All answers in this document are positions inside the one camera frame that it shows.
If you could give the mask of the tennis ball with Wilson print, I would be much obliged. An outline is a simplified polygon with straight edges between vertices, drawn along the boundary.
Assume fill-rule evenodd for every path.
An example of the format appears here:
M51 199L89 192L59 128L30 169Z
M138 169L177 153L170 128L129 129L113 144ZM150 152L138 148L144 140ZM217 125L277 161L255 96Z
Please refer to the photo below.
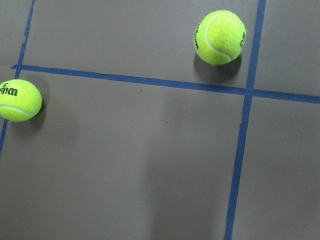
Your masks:
M12 122L24 122L38 114L42 96L29 81L12 79L0 84L0 116Z

